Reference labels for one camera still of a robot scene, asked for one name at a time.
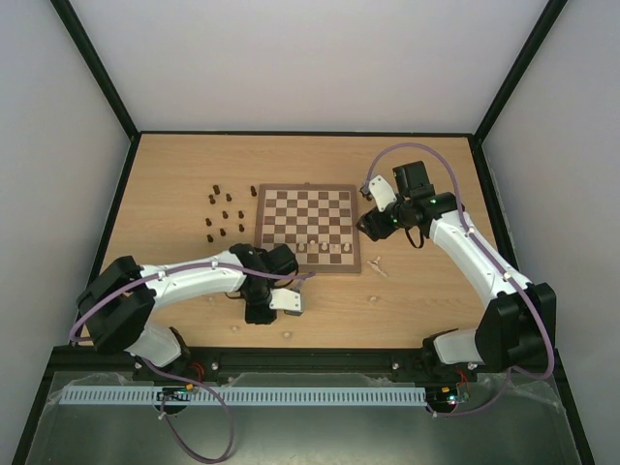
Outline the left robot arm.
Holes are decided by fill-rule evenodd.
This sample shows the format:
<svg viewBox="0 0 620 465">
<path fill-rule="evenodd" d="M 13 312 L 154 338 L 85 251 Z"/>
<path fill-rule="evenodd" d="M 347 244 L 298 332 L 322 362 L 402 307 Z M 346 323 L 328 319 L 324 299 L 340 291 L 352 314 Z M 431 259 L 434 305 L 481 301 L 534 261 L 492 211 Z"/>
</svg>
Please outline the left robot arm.
<svg viewBox="0 0 620 465">
<path fill-rule="evenodd" d="M 279 313 L 302 314 L 306 278 L 287 245 L 267 251 L 237 243 L 205 259 L 173 264 L 140 265 L 131 256 L 120 257 L 77 298 L 70 339 L 92 343 L 100 355 L 127 353 L 180 374 L 191 362 L 190 350 L 176 328 L 153 323 L 155 312 L 222 294 L 243 301 L 246 323 L 270 325 Z"/>
</svg>

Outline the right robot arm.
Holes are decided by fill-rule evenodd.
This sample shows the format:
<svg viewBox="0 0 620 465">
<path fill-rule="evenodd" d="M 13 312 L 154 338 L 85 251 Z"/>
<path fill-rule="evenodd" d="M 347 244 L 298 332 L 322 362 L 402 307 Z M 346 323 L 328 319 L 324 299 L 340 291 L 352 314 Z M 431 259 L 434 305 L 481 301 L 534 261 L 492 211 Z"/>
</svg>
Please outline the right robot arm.
<svg viewBox="0 0 620 465">
<path fill-rule="evenodd" d="M 357 221 L 371 240 L 416 229 L 456 264 L 478 294 L 485 312 L 475 329 L 448 330 L 426 338 L 424 372 L 441 380 L 458 363 L 474 363 L 500 372 L 545 357 L 554 365 L 551 333 L 555 293 L 535 285 L 512 267 L 480 234 L 453 192 L 436 193 L 425 165 L 414 162 L 393 169 L 394 185 L 380 175 L 368 179 L 360 192 L 374 207 Z"/>
</svg>

